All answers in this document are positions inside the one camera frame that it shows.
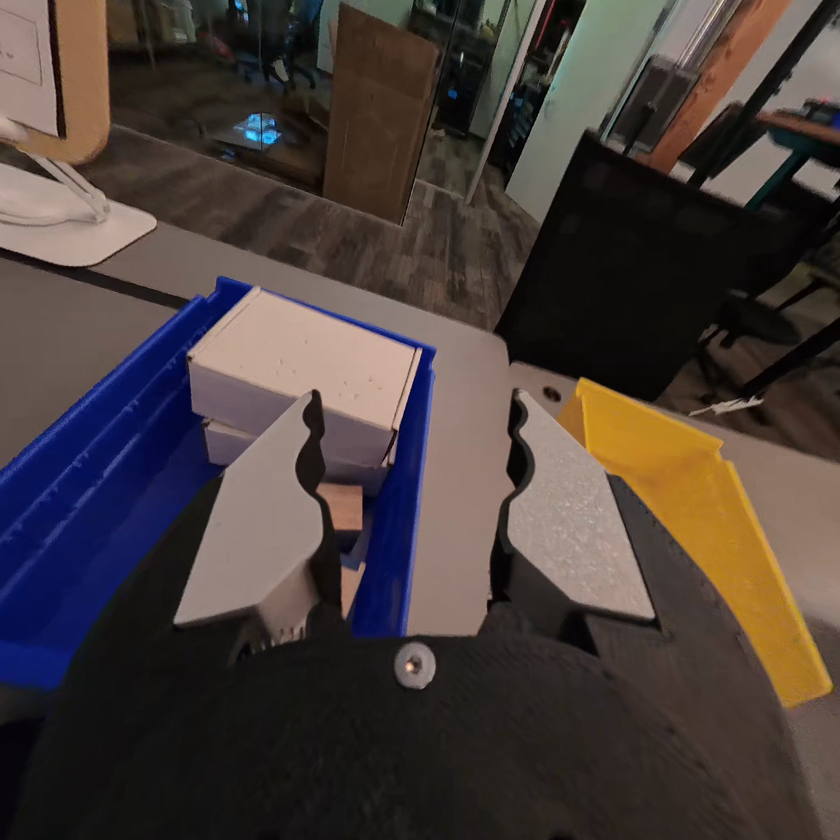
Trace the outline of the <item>printed instruction sheet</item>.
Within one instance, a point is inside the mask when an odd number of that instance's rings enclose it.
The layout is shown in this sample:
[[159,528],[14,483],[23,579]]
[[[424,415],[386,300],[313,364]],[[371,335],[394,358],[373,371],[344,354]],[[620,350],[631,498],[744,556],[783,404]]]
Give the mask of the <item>printed instruction sheet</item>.
[[66,137],[54,1],[1,2],[1,114]]

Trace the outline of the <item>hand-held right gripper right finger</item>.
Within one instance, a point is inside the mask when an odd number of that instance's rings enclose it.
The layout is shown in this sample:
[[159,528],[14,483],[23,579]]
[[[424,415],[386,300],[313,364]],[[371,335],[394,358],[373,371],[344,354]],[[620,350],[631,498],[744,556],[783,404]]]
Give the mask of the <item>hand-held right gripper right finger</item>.
[[490,593],[537,632],[587,632],[588,617],[657,628],[611,477],[528,392],[511,393],[507,476]]

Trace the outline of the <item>black tripod pole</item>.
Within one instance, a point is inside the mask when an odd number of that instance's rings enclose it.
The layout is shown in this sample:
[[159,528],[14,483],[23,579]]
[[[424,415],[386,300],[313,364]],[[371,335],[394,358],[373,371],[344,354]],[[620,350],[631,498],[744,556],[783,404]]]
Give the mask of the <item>black tripod pole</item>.
[[753,94],[745,101],[728,131],[721,135],[717,145],[709,149],[706,158],[695,168],[688,180],[689,186],[701,188],[707,180],[718,175],[735,160],[736,151],[742,145],[742,137],[749,133],[751,124],[758,118],[763,106],[785,83],[810,45],[829,24],[838,7],[838,1],[821,1],[817,5]]

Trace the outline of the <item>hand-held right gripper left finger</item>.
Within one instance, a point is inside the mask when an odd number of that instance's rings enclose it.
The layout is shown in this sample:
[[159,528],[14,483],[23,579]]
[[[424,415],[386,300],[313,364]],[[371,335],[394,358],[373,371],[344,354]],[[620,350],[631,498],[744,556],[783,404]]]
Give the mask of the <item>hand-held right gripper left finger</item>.
[[317,604],[343,614],[340,549],[319,494],[322,399],[300,396],[222,475],[174,616],[177,627],[255,618],[294,629]]

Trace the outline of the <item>blue plastic bin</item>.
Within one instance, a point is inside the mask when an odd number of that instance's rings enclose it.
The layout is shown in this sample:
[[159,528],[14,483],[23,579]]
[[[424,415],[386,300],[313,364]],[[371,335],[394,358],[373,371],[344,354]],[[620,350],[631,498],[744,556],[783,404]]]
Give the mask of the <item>blue plastic bin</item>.
[[[50,691],[120,585],[221,471],[200,454],[186,352],[252,287],[219,276],[2,469],[1,680]],[[419,350],[395,463],[373,504],[355,637],[404,637],[421,518],[436,348]]]

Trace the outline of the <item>white metal stand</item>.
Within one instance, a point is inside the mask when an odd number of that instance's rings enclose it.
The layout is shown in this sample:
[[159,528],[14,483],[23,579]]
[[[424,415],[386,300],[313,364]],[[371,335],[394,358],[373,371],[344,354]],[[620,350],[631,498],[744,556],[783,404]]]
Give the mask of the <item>white metal stand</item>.
[[2,164],[3,249],[54,266],[92,267],[157,228],[155,216],[111,201],[69,162],[24,154],[51,178]]

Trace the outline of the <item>brown cardboard sheet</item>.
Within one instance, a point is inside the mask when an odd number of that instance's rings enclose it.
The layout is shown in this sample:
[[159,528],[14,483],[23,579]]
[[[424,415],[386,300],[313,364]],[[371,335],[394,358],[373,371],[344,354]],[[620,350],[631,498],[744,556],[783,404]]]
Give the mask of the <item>brown cardboard sheet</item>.
[[438,78],[439,47],[339,5],[323,196],[403,222]]

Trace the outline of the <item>white cardboard mailer box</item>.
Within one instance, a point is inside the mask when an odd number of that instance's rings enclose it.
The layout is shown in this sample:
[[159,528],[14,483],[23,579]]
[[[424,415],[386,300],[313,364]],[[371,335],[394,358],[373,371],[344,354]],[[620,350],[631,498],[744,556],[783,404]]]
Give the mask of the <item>white cardboard mailer box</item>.
[[186,354],[195,414],[253,436],[321,397],[326,459],[382,465],[423,351],[259,287]]
[[[216,466],[232,464],[256,436],[239,429],[204,418],[202,429],[208,461]],[[377,466],[359,465],[341,458],[324,456],[324,481],[335,485],[361,487],[367,497],[377,497],[394,466],[395,456],[388,455]]]

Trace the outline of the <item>plain wooden cube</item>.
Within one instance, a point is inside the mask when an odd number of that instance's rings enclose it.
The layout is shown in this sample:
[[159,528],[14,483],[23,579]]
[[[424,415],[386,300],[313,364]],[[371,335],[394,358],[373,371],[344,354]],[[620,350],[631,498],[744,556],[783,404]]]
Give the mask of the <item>plain wooden cube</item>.
[[318,494],[329,508],[334,531],[344,536],[358,535],[364,526],[364,493],[359,485],[323,482]]

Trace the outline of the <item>wooden side table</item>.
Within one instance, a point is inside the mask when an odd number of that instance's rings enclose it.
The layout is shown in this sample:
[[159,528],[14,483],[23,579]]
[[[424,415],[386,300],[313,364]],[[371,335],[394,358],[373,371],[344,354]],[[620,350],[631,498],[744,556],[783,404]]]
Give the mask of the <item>wooden side table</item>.
[[808,161],[814,160],[838,171],[838,128],[786,110],[761,111],[754,121],[764,126],[772,141],[789,150],[790,154],[745,204],[745,209],[757,212]]

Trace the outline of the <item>wooden support post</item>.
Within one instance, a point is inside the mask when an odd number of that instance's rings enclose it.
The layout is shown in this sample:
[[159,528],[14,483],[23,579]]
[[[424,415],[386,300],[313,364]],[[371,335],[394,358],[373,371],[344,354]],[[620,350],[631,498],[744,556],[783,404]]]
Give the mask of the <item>wooden support post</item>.
[[700,64],[696,85],[650,154],[637,159],[669,174],[774,27],[789,1],[742,1]]

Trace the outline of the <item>yellow plastic bin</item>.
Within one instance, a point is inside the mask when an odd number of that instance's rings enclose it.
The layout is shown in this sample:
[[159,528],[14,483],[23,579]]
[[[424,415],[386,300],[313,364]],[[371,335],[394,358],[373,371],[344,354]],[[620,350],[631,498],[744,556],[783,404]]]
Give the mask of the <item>yellow plastic bin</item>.
[[556,419],[715,585],[782,706],[828,696],[832,679],[722,441],[584,378]]

